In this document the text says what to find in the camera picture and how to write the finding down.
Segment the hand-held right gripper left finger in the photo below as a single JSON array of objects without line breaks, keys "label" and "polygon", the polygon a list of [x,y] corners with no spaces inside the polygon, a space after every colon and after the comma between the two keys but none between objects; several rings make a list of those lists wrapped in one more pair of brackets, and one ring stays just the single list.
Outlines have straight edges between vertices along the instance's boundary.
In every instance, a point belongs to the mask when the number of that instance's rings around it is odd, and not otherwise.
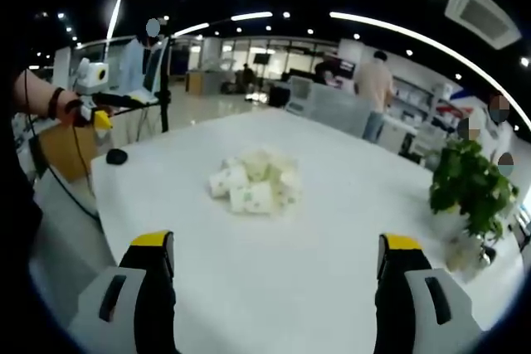
[{"label": "hand-held right gripper left finger", "polygon": [[140,235],[80,294],[69,333],[85,353],[175,353],[173,232]]}]

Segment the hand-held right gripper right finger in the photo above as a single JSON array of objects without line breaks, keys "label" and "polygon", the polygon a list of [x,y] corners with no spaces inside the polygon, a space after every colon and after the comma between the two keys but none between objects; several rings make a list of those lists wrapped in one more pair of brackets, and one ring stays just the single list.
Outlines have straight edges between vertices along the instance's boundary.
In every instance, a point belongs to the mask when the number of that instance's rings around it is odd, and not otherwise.
[{"label": "hand-held right gripper right finger", "polygon": [[376,353],[467,353],[484,333],[470,297],[413,238],[379,236],[377,282]]}]

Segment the person's left hand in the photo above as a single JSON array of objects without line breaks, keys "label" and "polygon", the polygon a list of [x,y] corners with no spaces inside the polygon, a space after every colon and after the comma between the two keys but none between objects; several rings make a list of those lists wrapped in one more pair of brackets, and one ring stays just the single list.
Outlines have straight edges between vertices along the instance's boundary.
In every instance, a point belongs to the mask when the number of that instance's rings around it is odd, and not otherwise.
[{"label": "person's left hand", "polygon": [[90,120],[82,114],[84,103],[80,99],[72,99],[56,107],[57,118],[65,125],[84,128]]}]

